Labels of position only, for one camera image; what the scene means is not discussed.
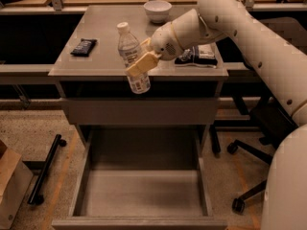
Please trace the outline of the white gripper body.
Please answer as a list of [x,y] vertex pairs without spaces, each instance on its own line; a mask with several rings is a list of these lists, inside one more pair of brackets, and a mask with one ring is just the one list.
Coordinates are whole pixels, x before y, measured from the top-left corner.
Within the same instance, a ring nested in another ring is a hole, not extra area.
[[159,27],[151,37],[151,46],[162,60],[172,60],[183,53],[171,22]]

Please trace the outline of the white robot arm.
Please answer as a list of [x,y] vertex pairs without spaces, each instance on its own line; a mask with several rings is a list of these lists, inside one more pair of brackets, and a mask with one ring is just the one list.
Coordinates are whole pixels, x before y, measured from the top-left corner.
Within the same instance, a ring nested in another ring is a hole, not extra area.
[[184,50],[229,37],[297,129],[283,139],[269,169],[260,230],[307,230],[307,56],[253,18],[240,0],[198,0],[158,28],[126,74],[137,77]]

